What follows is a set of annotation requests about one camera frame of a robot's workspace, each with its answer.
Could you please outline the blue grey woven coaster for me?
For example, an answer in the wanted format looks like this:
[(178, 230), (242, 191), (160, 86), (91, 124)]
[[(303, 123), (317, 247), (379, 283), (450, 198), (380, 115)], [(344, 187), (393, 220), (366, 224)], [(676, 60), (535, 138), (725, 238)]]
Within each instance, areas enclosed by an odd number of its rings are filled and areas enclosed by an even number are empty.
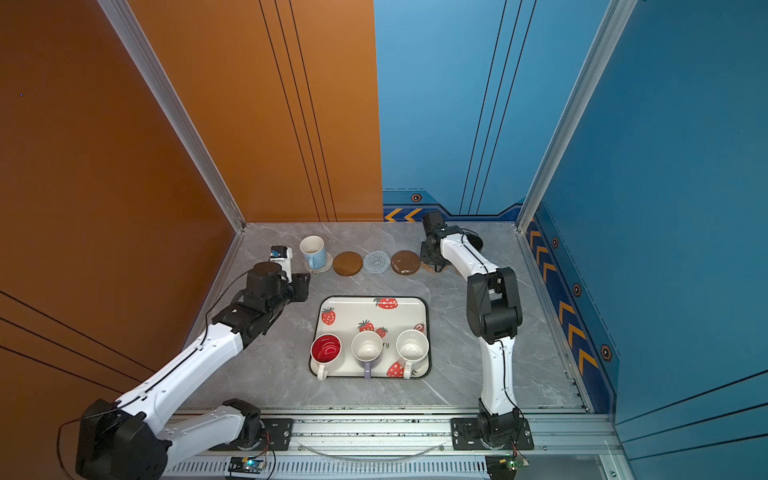
[(363, 269), (370, 274), (383, 274), (390, 266), (391, 259), (385, 251), (372, 251), (363, 258)]

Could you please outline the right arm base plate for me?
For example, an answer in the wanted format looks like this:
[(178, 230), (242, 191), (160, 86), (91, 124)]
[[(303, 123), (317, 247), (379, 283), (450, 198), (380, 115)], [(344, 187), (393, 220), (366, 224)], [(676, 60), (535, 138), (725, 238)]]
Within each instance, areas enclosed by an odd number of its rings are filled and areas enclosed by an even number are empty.
[(493, 431), (477, 417), (453, 418), (450, 433), (453, 449), (457, 451), (532, 451), (535, 448), (532, 430), (525, 419), (514, 420), (508, 429)]

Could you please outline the black mug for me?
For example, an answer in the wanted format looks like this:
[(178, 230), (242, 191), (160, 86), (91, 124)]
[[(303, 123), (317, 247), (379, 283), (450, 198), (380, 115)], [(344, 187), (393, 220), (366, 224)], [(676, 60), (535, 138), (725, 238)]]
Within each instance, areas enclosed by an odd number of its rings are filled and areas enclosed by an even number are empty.
[(466, 234), (465, 235), (466, 240), (472, 245), (472, 247), (477, 250), (478, 252), (481, 252), (483, 249), (483, 241), (482, 239), (473, 234)]

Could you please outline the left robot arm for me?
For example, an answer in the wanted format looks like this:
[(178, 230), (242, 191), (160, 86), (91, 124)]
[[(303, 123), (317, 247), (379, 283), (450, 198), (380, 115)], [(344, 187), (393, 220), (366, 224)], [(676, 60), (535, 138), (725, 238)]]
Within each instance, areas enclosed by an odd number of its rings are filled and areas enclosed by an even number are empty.
[(188, 421), (168, 422), (213, 373), (264, 335), (286, 306), (307, 300), (310, 274), (293, 274), (287, 265), (256, 264), (245, 288), (198, 339), (117, 400), (91, 404), (78, 421), (76, 473), (85, 479), (158, 479), (215, 446), (249, 450), (264, 444), (260, 409), (240, 399)]

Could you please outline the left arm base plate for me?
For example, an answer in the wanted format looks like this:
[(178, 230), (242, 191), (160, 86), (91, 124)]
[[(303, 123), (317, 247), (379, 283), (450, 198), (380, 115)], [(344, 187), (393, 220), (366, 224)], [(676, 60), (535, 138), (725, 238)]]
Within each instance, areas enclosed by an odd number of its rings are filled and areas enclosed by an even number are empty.
[(294, 420), (291, 418), (261, 418), (247, 420), (235, 442), (241, 451), (287, 451), (292, 438)]

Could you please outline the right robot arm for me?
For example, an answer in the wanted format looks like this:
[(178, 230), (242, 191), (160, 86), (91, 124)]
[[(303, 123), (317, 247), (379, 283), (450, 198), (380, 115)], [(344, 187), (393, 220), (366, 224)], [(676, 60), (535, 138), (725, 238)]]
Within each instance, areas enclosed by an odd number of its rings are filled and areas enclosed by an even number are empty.
[(466, 280), (466, 317), (481, 347), (483, 386), (479, 400), (481, 438), (498, 448), (513, 441), (523, 428), (523, 414), (514, 392), (513, 352), (523, 309), (518, 280), (510, 267), (486, 259), (461, 228), (428, 232), (421, 260), (439, 272), (453, 266)]

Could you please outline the dark brown worn coaster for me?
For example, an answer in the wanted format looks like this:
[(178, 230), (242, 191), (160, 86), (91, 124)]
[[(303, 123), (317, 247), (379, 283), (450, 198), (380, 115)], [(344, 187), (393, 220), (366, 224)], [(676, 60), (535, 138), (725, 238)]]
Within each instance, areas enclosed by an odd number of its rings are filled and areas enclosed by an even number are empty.
[(398, 275), (408, 276), (415, 274), (420, 269), (421, 259), (413, 251), (401, 250), (392, 256), (390, 266)]

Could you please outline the light brown wooden coaster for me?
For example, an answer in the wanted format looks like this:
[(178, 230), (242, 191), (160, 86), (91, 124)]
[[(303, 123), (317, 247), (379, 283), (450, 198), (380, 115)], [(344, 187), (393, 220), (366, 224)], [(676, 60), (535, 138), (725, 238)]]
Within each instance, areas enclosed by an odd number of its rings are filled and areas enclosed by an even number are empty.
[(359, 273), (363, 268), (362, 256), (353, 251), (345, 251), (334, 258), (333, 269), (341, 276), (351, 277)]

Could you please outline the light blue mug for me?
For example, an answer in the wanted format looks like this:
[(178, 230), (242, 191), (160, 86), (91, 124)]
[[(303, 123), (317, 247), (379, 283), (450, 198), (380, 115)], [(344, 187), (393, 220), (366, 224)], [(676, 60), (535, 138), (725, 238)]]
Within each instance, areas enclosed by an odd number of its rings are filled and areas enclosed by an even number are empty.
[(322, 270), (327, 265), (325, 241), (317, 235), (310, 235), (301, 240), (299, 249), (310, 270)]

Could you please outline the red interior white mug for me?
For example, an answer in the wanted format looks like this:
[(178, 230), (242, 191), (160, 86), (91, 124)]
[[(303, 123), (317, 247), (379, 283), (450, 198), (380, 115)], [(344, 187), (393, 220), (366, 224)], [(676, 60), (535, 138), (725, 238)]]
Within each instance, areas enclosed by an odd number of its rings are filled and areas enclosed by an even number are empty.
[(317, 337), (310, 348), (311, 361), (316, 365), (316, 377), (324, 381), (330, 366), (341, 356), (342, 342), (334, 334), (323, 334)]

